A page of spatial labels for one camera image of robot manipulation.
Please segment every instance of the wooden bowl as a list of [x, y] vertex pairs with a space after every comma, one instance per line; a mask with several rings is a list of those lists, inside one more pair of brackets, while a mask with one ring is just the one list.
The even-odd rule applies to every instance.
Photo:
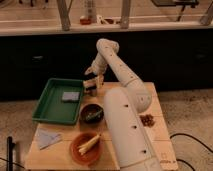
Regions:
[[99, 140], [89, 151], [84, 155], [79, 153], [78, 146], [89, 141], [91, 138], [96, 136], [94, 132], [85, 132], [78, 135], [70, 145], [71, 156], [73, 160], [81, 165], [91, 165], [96, 162], [101, 156], [101, 141]]

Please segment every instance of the wooden table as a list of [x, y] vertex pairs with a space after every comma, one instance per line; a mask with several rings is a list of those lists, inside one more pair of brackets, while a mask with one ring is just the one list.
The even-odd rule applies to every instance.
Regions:
[[[178, 168], [174, 150], [169, 138], [168, 130], [165, 124], [163, 113], [158, 100], [157, 92], [153, 83], [145, 83], [152, 94], [152, 104], [143, 114], [154, 116], [155, 125], [148, 131], [150, 137], [154, 137], [152, 145], [157, 153], [160, 163], [164, 170], [176, 170]], [[120, 86], [119, 83], [105, 83], [99, 90], [97, 97], [84, 95], [81, 109], [90, 103], [96, 103], [102, 106], [105, 92], [114, 87]], [[62, 141], [51, 145], [43, 150], [39, 150], [36, 139], [32, 141], [29, 153], [26, 157], [25, 167], [29, 170], [119, 170], [113, 149], [111, 137], [107, 130], [105, 120], [99, 124], [86, 125], [77, 122], [75, 126], [38, 124], [38, 128], [60, 133]], [[92, 166], [81, 166], [72, 160], [69, 153], [69, 147], [73, 139], [81, 132], [97, 131], [102, 133], [103, 152], [101, 158]]]

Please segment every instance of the cloth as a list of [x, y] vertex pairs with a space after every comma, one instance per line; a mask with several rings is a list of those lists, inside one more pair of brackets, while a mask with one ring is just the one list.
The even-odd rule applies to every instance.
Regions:
[[38, 129], [36, 133], [36, 140], [38, 148], [40, 150], [61, 141], [61, 135], [59, 133]]

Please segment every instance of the bottle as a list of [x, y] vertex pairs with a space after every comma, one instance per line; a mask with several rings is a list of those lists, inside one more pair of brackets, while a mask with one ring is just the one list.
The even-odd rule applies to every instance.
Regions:
[[87, 19], [90, 19], [92, 23], [97, 23], [95, 1], [94, 0], [85, 0], [84, 8], [85, 8], [85, 17]]

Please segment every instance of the gray sponge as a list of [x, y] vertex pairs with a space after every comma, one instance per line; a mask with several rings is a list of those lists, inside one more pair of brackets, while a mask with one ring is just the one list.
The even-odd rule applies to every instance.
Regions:
[[79, 100], [79, 92], [63, 92], [63, 102], [77, 102]]

